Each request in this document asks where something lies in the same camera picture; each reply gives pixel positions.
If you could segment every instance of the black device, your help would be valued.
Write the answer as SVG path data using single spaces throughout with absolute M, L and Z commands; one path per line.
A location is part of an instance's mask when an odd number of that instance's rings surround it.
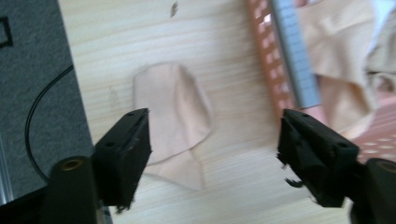
M 311 116 L 285 109 L 281 120 L 278 158 L 289 165 L 323 207 L 341 207 L 345 197 L 354 204 L 352 223 L 396 223 L 396 163 L 357 161 L 359 147 Z
M 1 223 L 104 223 L 102 204 L 129 209 L 150 153 L 149 111 L 127 113 L 90 158 L 59 161 L 46 187 L 0 206 Z

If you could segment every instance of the light wood surface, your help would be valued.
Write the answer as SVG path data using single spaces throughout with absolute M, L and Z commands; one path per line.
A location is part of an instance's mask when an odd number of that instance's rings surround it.
M 215 128 L 192 151 L 205 189 L 143 175 L 130 211 L 114 223 L 348 223 L 345 208 L 324 209 L 276 159 L 273 108 L 242 0 L 59 0 L 95 143 L 132 110 L 133 76 L 178 62 L 203 83 Z

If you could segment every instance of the tan fabric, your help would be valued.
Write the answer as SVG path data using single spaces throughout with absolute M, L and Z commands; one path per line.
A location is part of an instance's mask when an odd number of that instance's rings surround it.
M 388 85 L 385 91 L 396 92 L 396 9 L 381 30 L 377 45 L 367 59 L 367 70 L 375 74 L 375 85 Z
M 365 74 L 375 14 L 369 0 L 321 0 L 297 8 L 328 124 L 348 138 L 371 123 L 375 105 Z
M 204 140 L 213 113 L 199 82 L 176 63 L 154 65 L 134 77 L 134 109 L 148 108 L 152 153 L 146 172 L 190 189 L 204 185 L 188 149 Z

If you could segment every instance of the fabric piece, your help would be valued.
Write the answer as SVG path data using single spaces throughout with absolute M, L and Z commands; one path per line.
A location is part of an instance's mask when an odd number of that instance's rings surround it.
M 365 75 L 365 59 L 375 28 L 368 0 L 322 0 L 297 8 L 314 72 L 320 76 L 328 125 L 347 138 L 369 127 L 375 92 Z
M 134 109 L 148 108 L 152 153 L 146 173 L 190 189 L 204 185 L 188 151 L 212 129 L 213 112 L 200 83 L 177 63 L 156 64 L 134 77 Z
M 396 92 L 396 9 L 389 17 L 378 37 L 377 45 L 367 59 L 367 70 L 375 73 L 377 87 L 382 91 Z

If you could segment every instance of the wooden table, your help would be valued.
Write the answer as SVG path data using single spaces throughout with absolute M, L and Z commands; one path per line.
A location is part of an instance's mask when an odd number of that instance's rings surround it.
M 133 104 L 133 76 L 178 62 L 203 83 L 212 134 L 192 151 L 205 189 L 143 175 L 132 210 L 115 223 L 348 223 L 324 209 L 276 159 L 276 127 L 242 0 L 59 0 L 95 143 Z

